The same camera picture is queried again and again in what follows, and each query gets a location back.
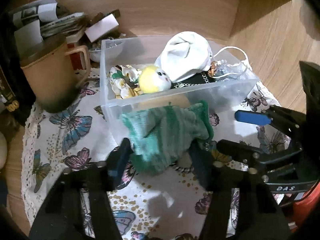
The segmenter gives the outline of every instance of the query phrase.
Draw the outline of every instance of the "clear plastic bin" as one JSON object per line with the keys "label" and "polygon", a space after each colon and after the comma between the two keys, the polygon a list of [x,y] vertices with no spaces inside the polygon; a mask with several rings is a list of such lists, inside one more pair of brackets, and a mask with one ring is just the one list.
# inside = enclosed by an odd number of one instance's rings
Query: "clear plastic bin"
{"label": "clear plastic bin", "polygon": [[[101,44],[100,60],[100,89],[101,108],[109,128],[118,144],[128,136],[128,130],[121,121],[122,113],[138,111],[165,105],[177,105],[187,107],[205,100],[209,108],[216,113],[239,105],[255,86],[259,78],[249,69],[245,72],[246,80],[224,81],[170,89],[153,94],[145,94],[127,99],[116,99],[107,78],[110,68],[114,65],[137,65],[154,63],[164,46],[172,36],[139,36],[136,38],[121,39],[122,51],[116,57],[110,57],[110,50],[106,49],[105,41]],[[209,41],[213,54],[217,53],[221,46]],[[240,61],[228,51],[223,51],[216,60],[226,59],[229,64]]]}

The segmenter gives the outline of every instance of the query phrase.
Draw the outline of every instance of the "tablecloth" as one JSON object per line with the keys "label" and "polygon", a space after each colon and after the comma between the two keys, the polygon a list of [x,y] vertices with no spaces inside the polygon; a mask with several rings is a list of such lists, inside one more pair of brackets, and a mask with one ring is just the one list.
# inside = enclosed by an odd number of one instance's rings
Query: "tablecloth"
{"label": "tablecloth", "polygon": [[[36,213],[61,171],[85,169],[90,162],[105,160],[116,146],[100,108],[98,71],[93,69],[78,98],[65,111],[49,114],[35,102],[23,137],[21,193],[32,225]],[[221,113],[210,112],[213,141],[204,145],[218,160],[225,161],[215,144],[221,139],[261,147],[266,154],[287,147],[289,138],[271,126],[256,126],[234,120],[236,110],[260,112],[279,102],[258,82],[243,103]],[[192,173],[188,154],[156,176],[137,174],[128,163],[121,184],[108,198],[124,240],[195,239],[202,228],[211,193],[205,192]],[[230,162],[230,167],[246,169]],[[237,222],[239,191],[233,190],[227,235]],[[281,201],[281,195],[275,195]],[[88,193],[82,190],[84,227],[94,236]]]}

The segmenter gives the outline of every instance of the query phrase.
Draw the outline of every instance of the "plush toy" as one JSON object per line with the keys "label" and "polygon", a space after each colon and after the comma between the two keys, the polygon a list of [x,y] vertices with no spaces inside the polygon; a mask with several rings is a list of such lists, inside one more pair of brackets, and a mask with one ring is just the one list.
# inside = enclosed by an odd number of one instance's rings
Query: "plush toy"
{"label": "plush toy", "polygon": [[171,81],[161,68],[148,65],[139,76],[139,86],[142,92],[149,94],[170,89]]}

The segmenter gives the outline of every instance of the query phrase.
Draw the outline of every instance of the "green and white striped fabric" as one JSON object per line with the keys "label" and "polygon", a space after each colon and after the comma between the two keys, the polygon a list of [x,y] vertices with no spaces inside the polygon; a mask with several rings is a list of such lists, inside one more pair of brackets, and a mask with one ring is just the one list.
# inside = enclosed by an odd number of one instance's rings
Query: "green and white striped fabric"
{"label": "green and white striped fabric", "polygon": [[122,114],[129,129],[134,154],[131,162],[138,172],[158,173],[178,160],[194,139],[211,140],[208,104],[188,108],[163,106]]}

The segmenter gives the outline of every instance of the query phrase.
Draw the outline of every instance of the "drawstring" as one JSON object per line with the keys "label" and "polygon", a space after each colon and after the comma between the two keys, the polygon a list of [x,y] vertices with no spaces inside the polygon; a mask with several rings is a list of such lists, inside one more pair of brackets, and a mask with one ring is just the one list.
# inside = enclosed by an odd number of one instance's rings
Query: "drawstring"
{"label": "drawstring", "polygon": [[[223,47],[223,48],[220,49],[216,54],[214,54],[213,57],[216,57],[220,52],[224,51],[225,49],[238,49],[239,51],[241,51],[241,52],[244,54],[245,60],[242,60],[241,63],[243,63],[243,64],[245,65],[245,70],[244,70],[242,73],[233,73],[233,72],[230,72],[230,73],[225,73],[225,74],[223,74],[223,75],[221,75],[221,76],[218,76],[218,77],[213,76],[212,78],[222,78],[222,77],[225,77],[225,76],[228,76],[228,75],[242,75],[244,72],[247,71],[247,69],[252,70],[252,68],[251,68],[251,66],[250,66],[250,64],[249,64],[249,59],[248,59],[247,54],[246,54],[242,49],[240,49],[240,48],[238,48],[238,47],[234,47],[234,46],[226,46],[226,47]],[[233,64],[233,65],[226,64],[226,65],[227,65],[228,67],[237,67],[237,66],[241,65],[241,63],[237,63],[237,64]]]}

